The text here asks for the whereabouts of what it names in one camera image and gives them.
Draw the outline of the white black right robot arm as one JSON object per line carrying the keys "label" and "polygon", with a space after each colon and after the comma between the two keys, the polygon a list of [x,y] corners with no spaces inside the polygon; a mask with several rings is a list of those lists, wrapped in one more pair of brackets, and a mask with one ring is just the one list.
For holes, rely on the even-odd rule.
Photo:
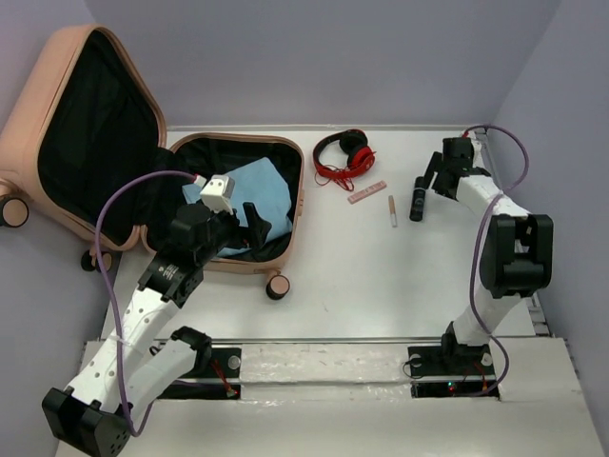
{"label": "white black right robot arm", "polygon": [[490,172],[477,165],[468,136],[442,140],[424,185],[481,218],[470,272],[469,304],[452,321],[438,350],[440,366],[459,373],[488,354],[494,331],[522,299],[546,288],[552,276],[554,223],[516,204]]}

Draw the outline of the light blue cloth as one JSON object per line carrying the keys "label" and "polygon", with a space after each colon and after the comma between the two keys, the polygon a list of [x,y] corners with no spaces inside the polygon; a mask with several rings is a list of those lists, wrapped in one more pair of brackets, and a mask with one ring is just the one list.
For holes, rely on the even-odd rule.
{"label": "light blue cloth", "polygon": [[[241,227],[247,226],[243,203],[252,202],[260,216],[271,224],[263,248],[272,241],[292,231],[292,222],[288,214],[292,208],[291,196],[286,180],[268,158],[258,159],[247,165],[229,171],[226,175],[235,181],[231,196],[233,209]],[[193,184],[182,186],[182,192],[188,204],[203,203],[200,192],[210,178],[198,176]]]}

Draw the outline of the pink hard-shell suitcase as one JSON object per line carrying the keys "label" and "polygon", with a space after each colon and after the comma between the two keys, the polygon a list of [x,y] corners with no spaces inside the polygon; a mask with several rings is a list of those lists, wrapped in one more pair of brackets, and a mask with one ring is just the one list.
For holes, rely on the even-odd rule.
{"label": "pink hard-shell suitcase", "polygon": [[117,251],[154,251],[185,199],[185,174],[210,177],[269,163],[287,197],[287,230],[209,268],[263,274],[266,293],[290,289],[283,267],[302,212],[304,157],[279,136],[196,132],[166,142],[163,113],[117,36],[96,25],[56,31],[43,47],[1,134],[1,223],[23,226],[31,206],[87,242],[86,271]]}

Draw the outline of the pink bar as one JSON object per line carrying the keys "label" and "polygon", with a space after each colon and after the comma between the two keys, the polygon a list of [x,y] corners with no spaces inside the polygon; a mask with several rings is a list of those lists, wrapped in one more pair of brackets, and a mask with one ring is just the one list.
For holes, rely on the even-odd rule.
{"label": "pink bar", "polygon": [[371,186],[366,187],[365,189],[361,189],[355,193],[353,193],[352,195],[350,195],[347,198],[347,201],[349,204],[354,205],[360,201],[362,201],[363,199],[378,193],[379,191],[383,190],[386,188],[386,182],[384,180],[381,180]]}

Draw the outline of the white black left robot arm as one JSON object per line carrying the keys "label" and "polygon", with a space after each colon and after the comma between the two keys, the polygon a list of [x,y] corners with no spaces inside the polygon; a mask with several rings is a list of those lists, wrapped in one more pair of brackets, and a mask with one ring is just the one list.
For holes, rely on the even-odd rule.
{"label": "white black left robot arm", "polygon": [[115,330],[67,387],[44,397],[52,434],[88,456],[116,456],[167,387],[205,373],[211,339],[194,328],[175,330],[156,354],[149,349],[203,282],[204,266],[223,248],[259,248],[270,228],[250,202],[240,211],[181,207]]}

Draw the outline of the beige white lip balm tube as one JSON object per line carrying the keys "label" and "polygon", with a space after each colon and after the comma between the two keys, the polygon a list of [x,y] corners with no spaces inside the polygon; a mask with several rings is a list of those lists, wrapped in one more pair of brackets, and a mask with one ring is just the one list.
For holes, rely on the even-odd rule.
{"label": "beige white lip balm tube", "polygon": [[388,207],[389,207],[391,227],[396,228],[398,226],[398,220],[397,220],[395,199],[394,199],[393,195],[388,196]]}

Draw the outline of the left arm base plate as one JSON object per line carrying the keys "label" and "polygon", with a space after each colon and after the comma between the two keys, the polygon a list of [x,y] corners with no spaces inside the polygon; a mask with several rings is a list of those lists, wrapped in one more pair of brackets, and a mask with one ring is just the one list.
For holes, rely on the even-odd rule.
{"label": "left arm base plate", "polygon": [[174,381],[160,395],[162,400],[236,401],[241,399],[240,348],[215,348],[208,361],[195,362],[194,368]]}

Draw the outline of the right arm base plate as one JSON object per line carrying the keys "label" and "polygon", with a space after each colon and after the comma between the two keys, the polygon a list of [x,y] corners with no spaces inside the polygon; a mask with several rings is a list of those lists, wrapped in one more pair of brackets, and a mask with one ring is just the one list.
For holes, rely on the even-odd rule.
{"label": "right arm base plate", "polygon": [[441,346],[412,346],[403,363],[415,399],[494,397],[496,371],[488,345],[465,347],[447,355]]}

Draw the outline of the red black headphones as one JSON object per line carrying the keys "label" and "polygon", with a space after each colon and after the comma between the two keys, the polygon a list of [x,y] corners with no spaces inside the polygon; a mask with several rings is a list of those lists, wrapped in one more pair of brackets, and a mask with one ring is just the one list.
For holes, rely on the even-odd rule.
{"label": "red black headphones", "polygon": [[[322,152],[333,143],[337,143],[347,157],[343,168],[325,165],[321,161]],[[319,176],[346,191],[353,191],[353,179],[366,174],[374,166],[375,154],[362,130],[348,129],[331,134],[318,142],[313,149],[312,159]]]}

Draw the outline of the black cylindrical bottle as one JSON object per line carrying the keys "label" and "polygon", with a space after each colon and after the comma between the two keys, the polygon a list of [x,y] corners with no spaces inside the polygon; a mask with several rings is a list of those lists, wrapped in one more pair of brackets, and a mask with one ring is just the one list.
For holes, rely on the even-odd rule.
{"label": "black cylindrical bottle", "polygon": [[419,176],[415,179],[412,192],[411,207],[409,219],[413,222],[421,222],[424,214],[424,204],[426,196],[426,187],[424,177]]}

